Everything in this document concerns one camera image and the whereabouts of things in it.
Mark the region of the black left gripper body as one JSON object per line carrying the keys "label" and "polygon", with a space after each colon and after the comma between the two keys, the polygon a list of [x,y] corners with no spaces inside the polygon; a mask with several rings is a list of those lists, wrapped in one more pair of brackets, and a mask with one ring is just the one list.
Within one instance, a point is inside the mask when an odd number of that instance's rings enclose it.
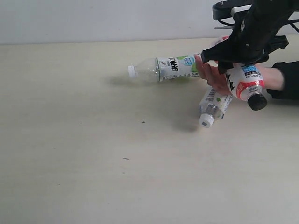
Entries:
{"label": "black left gripper body", "polygon": [[298,10],[297,0],[254,0],[229,38],[228,61],[241,64],[265,62],[272,52],[285,49],[288,39],[277,32],[290,23],[290,16]]}

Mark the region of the black sleeved forearm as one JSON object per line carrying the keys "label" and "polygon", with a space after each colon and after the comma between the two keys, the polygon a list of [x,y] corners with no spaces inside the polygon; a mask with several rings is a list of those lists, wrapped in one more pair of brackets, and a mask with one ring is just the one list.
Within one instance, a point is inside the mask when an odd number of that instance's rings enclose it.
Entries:
{"label": "black sleeved forearm", "polygon": [[278,69],[284,78],[282,90],[267,89],[273,99],[299,99],[299,62],[279,62],[272,68]]}

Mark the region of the person's open hand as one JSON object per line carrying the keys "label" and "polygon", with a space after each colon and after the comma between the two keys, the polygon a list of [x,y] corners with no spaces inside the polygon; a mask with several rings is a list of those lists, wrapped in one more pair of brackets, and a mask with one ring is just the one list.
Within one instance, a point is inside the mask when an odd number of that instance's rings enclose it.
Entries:
{"label": "person's open hand", "polygon": [[[207,81],[221,95],[229,95],[231,92],[226,83],[225,75],[218,72],[218,68],[208,63],[203,63],[199,55],[194,55],[196,68],[200,77]],[[266,89],[281,91],[284,88],[284,76],[279,69],[267,68],[261,64],[256,67],[262,74]]]}

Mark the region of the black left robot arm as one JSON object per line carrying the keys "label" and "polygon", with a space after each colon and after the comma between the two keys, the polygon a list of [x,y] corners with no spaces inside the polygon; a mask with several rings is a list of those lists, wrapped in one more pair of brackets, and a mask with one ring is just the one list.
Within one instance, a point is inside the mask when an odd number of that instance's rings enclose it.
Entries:
{"label": "black left robot arm", "polygon": [[204,63],[255,64],[266,62],[269,54],[288,45],[286,36],[277,32],[296,23],[290,16],[299,10],[297,0],[225,0],[213,5],[213,19],[233,18],[229,38],[202,51]]}

